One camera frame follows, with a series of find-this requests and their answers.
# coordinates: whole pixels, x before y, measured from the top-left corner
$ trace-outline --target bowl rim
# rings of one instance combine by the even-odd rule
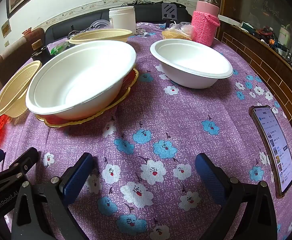
[[[92,39],[84,39],[84,40],[77,40],[77,38],[80,38],[81,36],[85,36],[88,34],[92,33],[106,33],[106,32],[121,32],[123,34],[117,35],[117,36],[112,36],[112,37],[103,37],[103,38],[92,38]],[[71,44],[82,44],[82,43],[87,43],[90,41],[112,41],[114,39],[125,39],[133,35],[133,32],[130,30],[125,30],[125,29],[100,29],[100,30],[93,30],[89,32],[84,32],[84,33],[78,33],[75,36],[71,37],[69,40],[67,40]]]
[[[178,44],[191,44],[191,45],[195,45],[198,47],[202,47],[208,50],[212,50],[214,51],[214,53],[219,54],[221,57],[223,57],[228,65],[229,65],[229,70],[226,71],[225,73],[221,73],[221,74],[212,74],[212,73],[206,73],[206,72],[201,72],[201,71],[197,71],[197,70],[193,70],[184,66],[181,66],[179,64],[175,64],[167,59],[165,59],[164,57],[162,57],[160,54],[158,54],[157,52],[157,45],[161,44],[161,43],[167,43],[167,44],[174,44],[174,43],[178,43]],[[189,74],[193,74],[195,76],[201,76],[201,77],[206,77],[206,78],[215,78],[215,79],[223,79],[223,78],[228,78],[231,75],[233,75],[233,66],[231,65],[231,63],[227,60],[227,58],[225,58],[223,55],[221,55],[219,52],[217,52],[216,50],[212,49],[211,47],[208,47],[206,45],[203,45],[201,43],[198,42],[194,42],[194,41],[189,41],[189,40],[182,40],[182,39],[165,39],[165,40],[160,40],[160,41],[156,41],[154,42],[151,46],[150,46],[150,52],[151,54],[158,60],[160,60],[161,62],[176,68],[178,70],[181,70],[183,72],[189,73]]]
[[[5,86],[2,88],[2,91],[0,92],[0,103],[1,99],[5,95],[6,91],[9,89],[9,86],[15,81],[15,79],[21,75],[24,71],[27,71],[30,67],[36,67],[36,71],[32,74],[32,76],[27,80],[25,85],[22,86],[22,88],[15,94],[15,96],[3,107],[0,109],[0,116],[6,113],[13,105],[14,103],[21,98],[25,92],[27,91],[31,79],[35,76],[35,74],[38,72],[38,70],[41,68],[42,63],[39,60],[35,60],[33,62],[30,62],[26,66],[22,67],[19,69],[10,79],[9,81],[5,84]]]
[[[38,84],[38,82],[40,81],[40,79],[42,78],[42,76],[51,68],[53,67],[59,60],[63,59],[64,56],[70,56],[71,54],[73,54],[73,50],[77,52],[79,51],[79,49],[82,50],[86,50],[89,48],[93,48],[98,46],[98,44],[101,43],[115,43],[118,45],[122,45],[124,47],[127,47],[127,49],[130,51],[130,60],[128,63],[128,67],[126,68],[126,71],[124,71],[121,75],[119,75],[114,82],[109,85],[107,88],[105,88],[104,90],[100,91],[99,93],[93,95],[92,97],[89,98],[85,98],[84,100],[82,100],[81,102],[78,102],[76,104],[71,104],[71,105],[67,105],[67,104],[63,104],[63,105],[59,105],[59,106],[51,106],[51,107],[40,107],[35,103],[34,100],[34,91],[35,88]],[[70,110],[72,108],[74,108],[77,105],[81,105],[84,104],[96,97],[98,97],[99,95],[103,94],[104,92],[106,92],[107,90],[109,90],[110,88],[112,88],[117,82],[119,82],[121,79],[123,79],[134,67],[135,62],[136,62],[136,58],[137,58],[137,54],[135,49],[128,43],[122,42],[122,41],[90,41],[90,42],[86,42],[83,44],[79,44],[77,46],[74,46],[72,48],[69,48],[65,51],[63,51],[62,53],[58,54],[57,56],[55,56],[54,58],[52,58],[51,60],[49,60],[37,73],[36,75],[32,78],[27,94],[26,94],[26,105],[28,107],[28,109],[35,113],[35,114],[40,114],[40,115],[49,115],[49,114],[58,114],[67,110]]]

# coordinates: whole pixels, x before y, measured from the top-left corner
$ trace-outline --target screw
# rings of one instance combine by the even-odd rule
[[[59,181],[58,177],[52,177],[51,180],[50,180],[50,182],[53,183],[53,184],[57,183],[58,181]]]
[[[237,184],[237,183],[238,183],[238,179],[235,178],[235,177],[231,177],[229,180],[230,180],[230,182],[233,183],[233,184]]]
[[[23,187],[27,187],[28,185],[29,185],[29,182],[28,181],[25,181],[25,182],[23,182]]]
[[[267,183],[266,183],[266,181],[263,181],[263,180],[262,180],[262,181],[261,181],[261,186],[262,186],[262,187],[267,187]]]

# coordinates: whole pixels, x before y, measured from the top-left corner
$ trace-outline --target white paper bowl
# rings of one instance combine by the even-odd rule
[[[48,61],[33,77],[26,105],[39,115],[79,120],[108,106],[136,61],[121,41],[91,41]]]
[[[161,61],[166,76],[179,85],[201,89],[233,74],[233,67],[219,52],[203,44],[180,39],[157,41],[150,52]]]

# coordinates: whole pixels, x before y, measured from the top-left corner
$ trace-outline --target purple tablecloth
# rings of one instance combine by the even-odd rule
[[[219,210],[195,171],[195,156],[204,152],[230,177],[269,184],[283,239],[292,230],[292,186],[284,198],[275,197],[266,151],[248,114],[252,105],[272,106],[292,153],[292,129],[275,98],[249,65],[217,40],[212,48],[230,61],[234,75],[203,90],[175,84],[149,51],[161,39],[160,26],[140,27],[150,36],[128,39],[140,72],[130,96],[80,126],[51,129],[29,112],[13,119],[1,145],[7,154],[0,171],[35,147],[40,161],[27,176],[32,183],[47,182],[89,152],[98,157],[99,170],[69,209],[90,239],[198,239]],[[242,214],[243,208],[227,239]],[[11,225],[11,214],[6,218]]]

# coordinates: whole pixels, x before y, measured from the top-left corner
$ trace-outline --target pink bottle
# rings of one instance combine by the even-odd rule
[[[220,26],[217,0],[199,0],[191,24],[195,27],[193,41],[211,46],[216,29]]]

